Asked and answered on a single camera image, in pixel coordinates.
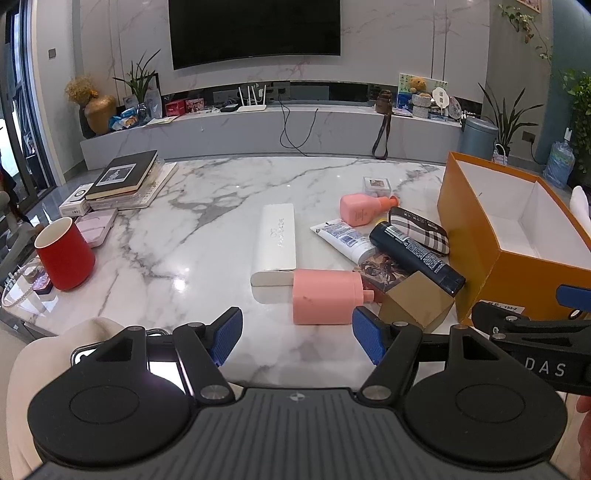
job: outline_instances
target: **green foliage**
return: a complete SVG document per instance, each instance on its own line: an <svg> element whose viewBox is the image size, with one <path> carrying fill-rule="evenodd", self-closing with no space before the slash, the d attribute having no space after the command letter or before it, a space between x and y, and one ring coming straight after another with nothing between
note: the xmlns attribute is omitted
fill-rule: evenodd
<svg viewBox="0 0 591 480"><path fill-rule="evenodd" d="M147 72L148 63L156 56L160 50L158 50L154 55L152 55L144 65L142 65L142 61L144 61L144 57L146 52L142 55L139 62L135 64L135 71L134 71L134 63L131 63L131 70L127 74L129 76L129 80L120 79L117 77L113 77L113 80L117 80L119 82L124 82L129 86L131 89L132 95L135 95L138 98L139 103L144 102L144 97L146 92L148 91L148 85L150 84L150 80L155 77L156 71L153 70L151 72Z"/></svg>
<svg viewBox="0 0 591 480"><path fill-rule="evenodd" d="M577 168L591 169L591 76L568 70L562 74L563 87L573 97L573 146Z"/></svg>
<svg viewBox="0 0 591 480"><path fill-rule="evenodd" d="M503 98L503 108L502 110L499 108L499 103L496 101L495 94L491 90L491 94L489 95L488 92L484 89L484 87L479 83L478 86L484 93L484 96L490 106L492 107L495 113L495 125L499 129L499 143L503 146L505 151L508 149L509 144L511 143L511 139L513 138L513 134L517 131L518 128L521 127L536 127L538 124L533 124L531 122L520 122L519 118L523 113L528 110L533 110L534 108L540 108L543 106L543 103L538 105L529 106L527 108L522 108L521 110L516 111L517 104L523 97L525 93L525 88L521 91L515 102L513 103L513 110L511 113L507 115L507 108L505 104L505 99Z"/></svg>
<svg viewBox="0 0 591 480"><path fill-rule="evenodd" d="M540 34L538 27L535 24L535 18L532 15L527 15L521 12L519 7L513 7L512 5L499 4L501 9L501 16L507 18L517 33L523 32L523 41L529 43L532 38L535 37L534 30L538 34L542 45L537 45L536 50L541 50L538 53L541 59L544 59L551 66L552 52L551 47L548 46L544 37Z"/></svg>

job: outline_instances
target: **small transparent container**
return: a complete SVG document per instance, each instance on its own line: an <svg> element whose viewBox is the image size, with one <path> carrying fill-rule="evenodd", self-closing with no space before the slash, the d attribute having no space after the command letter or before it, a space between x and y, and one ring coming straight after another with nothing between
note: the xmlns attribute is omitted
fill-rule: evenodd
<svg viewBox="0 0 591 480"><path fill-rule="evenodd" d="M363 177L363 193L370 197L388 197L392 195L392 187L388 179Z"/></svg>

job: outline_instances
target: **large plastic water bottle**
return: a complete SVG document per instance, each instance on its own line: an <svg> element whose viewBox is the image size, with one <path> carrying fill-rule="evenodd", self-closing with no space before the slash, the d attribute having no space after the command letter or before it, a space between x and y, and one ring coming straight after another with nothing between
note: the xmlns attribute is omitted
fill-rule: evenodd
<svg viewBox="0 0 591 480"><path fill-rule="evenodd" d="M571 134L572 130L567 128L564 133L564 141L554 142L543 173L549 183L560 189L566 187L566 181L573 171L574 154L569 144Z"/></svg>

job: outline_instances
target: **black bottle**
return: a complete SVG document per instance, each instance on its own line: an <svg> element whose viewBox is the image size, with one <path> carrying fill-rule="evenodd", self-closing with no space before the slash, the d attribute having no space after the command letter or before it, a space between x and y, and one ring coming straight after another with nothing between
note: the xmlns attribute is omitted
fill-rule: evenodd
<svg viewBox="0 0 591 480"><path fill-rule="evenodd" d="M464 277L438 256L388 222L377 224L369 234L369 239L408 273L423 273L452 297L455 297L466 283Z"/></svg>

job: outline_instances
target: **white marble tabletop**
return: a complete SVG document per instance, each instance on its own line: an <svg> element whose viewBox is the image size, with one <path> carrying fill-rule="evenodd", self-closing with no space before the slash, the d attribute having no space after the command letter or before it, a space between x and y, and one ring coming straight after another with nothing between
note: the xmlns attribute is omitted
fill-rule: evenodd
<svg viewBox="0 0 591 480"><path fill-rule="evenodd" d="M437 222L444 167L319 157L219 158L178 166L149 208L119 213L95 249L96 267L84 284L58 292L53 301L30 294L7 310L59 334L98 316L172 330L211 323L238 306L242 338L222 367L229 381L359 388L374 366L350 325L297 326L285 289L253 293L259 213L269 203L293 203L298 267L350 270L353 263L310 227L338 218L340 197L360 191L363 176L388 178L401 206ZM8 299L21 287L24 279ZM453 323L455 308L437 332L447 333ZM425 368L421 376L439 367Z"/></svg>

